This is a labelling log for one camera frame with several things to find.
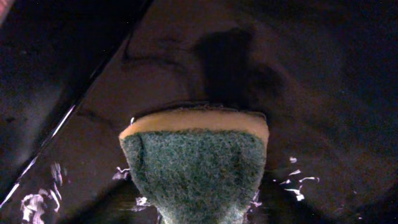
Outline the green yellow sponge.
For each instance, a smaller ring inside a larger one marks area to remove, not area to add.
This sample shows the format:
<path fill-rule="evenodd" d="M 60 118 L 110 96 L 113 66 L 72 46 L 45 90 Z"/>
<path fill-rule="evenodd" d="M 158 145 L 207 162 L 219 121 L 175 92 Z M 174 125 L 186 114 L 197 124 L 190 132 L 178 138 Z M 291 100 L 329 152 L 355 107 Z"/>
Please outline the green yellow sponge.
<path fill-rule="evenodd" d="M 213 108 L 148 114 L 119 135 L 132 181 L 161 223 L 244 223 L 268 139 L 263 114 Z"/>

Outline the black plastic tray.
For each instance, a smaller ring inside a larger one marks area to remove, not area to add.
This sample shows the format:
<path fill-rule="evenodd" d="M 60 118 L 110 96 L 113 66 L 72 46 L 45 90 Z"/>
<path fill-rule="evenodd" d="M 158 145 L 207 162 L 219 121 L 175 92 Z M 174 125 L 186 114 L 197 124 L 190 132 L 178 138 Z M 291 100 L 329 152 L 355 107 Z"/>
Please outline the black plastic tray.
<path fill-rule="evenodd" d="M 161 223 L 119 135 L 261 113 L 244 223 L 397 222 L 396 1 L 2 1 L 1 222 Z"/>

